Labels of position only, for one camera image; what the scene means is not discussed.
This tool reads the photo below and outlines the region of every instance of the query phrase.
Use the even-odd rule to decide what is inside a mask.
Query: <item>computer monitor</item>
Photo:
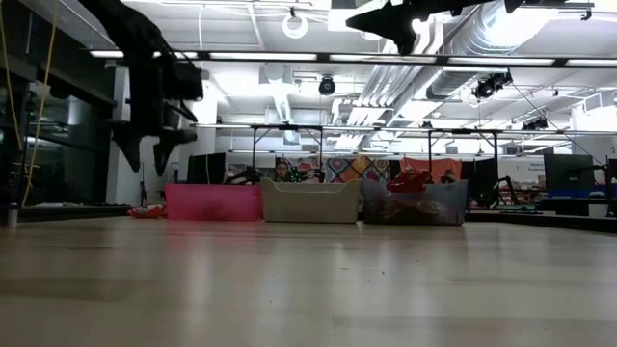
[[[194,184],[223,184],[225,178],[224,153],[191,155],[187,183]]]
[[[593,164],[589,155],[545,154],[549,198],[588,198],[595,187]]]

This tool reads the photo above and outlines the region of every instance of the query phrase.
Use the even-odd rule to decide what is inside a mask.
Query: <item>desk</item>
[[[607,205],[602,198],[544,198],[540,209],[555,211],[558,215],[589,216],[589,205]],[[617,201],[611,202],[612,210],[617,210]]]

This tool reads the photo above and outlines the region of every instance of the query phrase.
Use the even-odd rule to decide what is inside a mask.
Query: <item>clear plastic bin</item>
[[[392,225],[459,226],[465,221],[466,180],[430,184],[424,193],[391,193],[372,180],[362,183],[364,222]]]

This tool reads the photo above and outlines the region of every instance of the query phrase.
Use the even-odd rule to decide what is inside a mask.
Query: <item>rope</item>
[[[51,39],[49,41],[49,50],[47,52],[47,65],[45,67],[45,78],[43,80],[43,90],[47,89],[47,85],[49,82],[49,70],[51,69],[51,57],[54,50],[54,40],[56,39],[56,27],[58,25],[58,8],[60,7],[60,0],[56,0],[56,6],[54,7],[54,19],[51,24]],[[35,166],[35,161],[37,159],[37,149],[39,148],[39,134],[40,134],[40,120],[42,119],[42,114],[45,109],[45,98],[47,97],[47,92],[42,94],[40,99],[40,108],[39,108],[39,118],[37,119],[37,133],[35,135],[35,145],[32,150],[32,158],[30,159],[30,168],[28,171],[28,184],[26,185],[26,192],[23,195],[23,201],[21,202],[21,208],[26,206],[26,201],[28,200],[28,194],[30,193],[30,186],[32,184],[32,173]]]

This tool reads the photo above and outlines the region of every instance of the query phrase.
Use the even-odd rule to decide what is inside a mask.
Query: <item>metal frame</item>
[[[231,128],[233,127],[232,124],[195,124],[196,127],[210,127],[210,128]],[[246,128],[251,128],[253,130],[253,148],[251,149],[251,154],[252,154],[252,163],[253,163],[253,167],[255,167],[255,154],[256,154],[256,145],[257,143],[259,143],[259,141],[261,141],[261,139],[263,139],[272,129],[278,129],[281,131],[287,131],[287,130],[291,130],[291,131],[301,131],[301,130],[307,130],[307,132],[309,133],[309,135],[319,144],[319,151],[311,151],[308,152],[310,154],[318,154],[319,155],[319,167],[320,170],[322,169],[322,159],[323,159],[323,138],[324,138],[324,130],[335,130],[337,129],[337,127],[335,126],[322,126],[322,125],[296,125],[296,124],[253,124],[253,125],[248,125],[248,124],[237,124],[236,125],[237,128],[240,129],[246,129]],[[354,127],[345,127],[345,126],[341,126],[340,127],[341,130],[342,129],[347,129],[350,131],[355,131]],[[257,130],[258,129],[266,129],[266,132],[264,134],[262,134],[261,136],[257,137]],[[315,131],[319,131],[320,132],[320,137],[319,139],[317,139],[312,133],[309,132],[309,130],[315,130]],[[491,145],[493,147],[493,158],[495,159],[495,171],[496,171],[496,175],[499,176],[499,161],[498,161],[498,144],[497,144],[497,140],[498,140],[498,136],[499,134],[509,134],[509,133],[515,133],[515,134],[520,134],[520,133],[524,133],[524,134],[536,134],[536,133],[540,133],[540,134],[568,134],[568,133],[575,133],[578,135],[581,134],[587,134],[587,135],[597,135],[598,133],[602,133],[605,136],[617,136],[617,132],[598,132],[598,131],[562,131],[562,130],[555,130],[555,131],[547,131],[547,130],[539,130],[539,131],[519,131],[519,130],[500,130],[500,129],[427,129],[427,128],[386,128],[386,127],[361,127],[360,130],[358,131],[366,131],[366,132],[372,132],[372,131],[396,131],[396,132],[425,132],[427,134],[427,142],[428,142],[428,161],[429,161],[429,172],[432,173],[433,172],[433,156],[440,156],[439,154],[434,155],[433,154],[433,145],[440,139],[443,138],[443,134],[444,133],[451,133],[451,134],[479,134],[481,136],[482,139],[484,139],[487,143],[489,143],[489,145]],[[442,133],[442,135],[435,141],[433,142],[433,134],[434,133]],[[488,139],[484,134],[491,134],[493,135],[493,142],[491,143],[491,139]],[[266,151],[268,153],[277,153],[276,150],[268,150]],[[361,152],[360,151],[352,151],[352,152],[341,152],[341,154],[346,154],[346,155],[360,155]],[[407,153],[389,153],[389,155],[404,155]]]
[[[121,64],[122,52],[118,50],[90,50],[96,58]],[[228,63],[310,63],[310,64],[361,64],[429,67],[524,67],[524,68],[617,68],[614,57],[525,57],[525,56],[458,56],[435,54],[325,53],[280,51],[182,51],[195,62]]]
[[[254,124],[250,126],[251,129],[253,130],[253,148],[252,148],[252,163],[253,163],[253,168],[255,167],[255,148],[257,146],[257,144],[259,143],[259,141],[261,141],[261,139],[263,139],[272,129],[278,129],[281,131],[300,131],[300,130],[307,130],[308,134],[315,139],[315,141],[319,144],[319,152],[317,151],[312,151],[312,154],[319,154],[319,170],[323,169],[323,164],[322,164],[322,157],[323,157],[323,141],[324,141],[324,131],[323,131],[323,126],[321,125],[294,125],[294,124]],[[257,130],[258,129],[266,129],[266,131],[259,136],[259,138],[257,137]],[[316,130],[319,131],[320,135],[319,135],[319,140],[317,140],[317,138],[311,134],[309,132],[309,130]]]

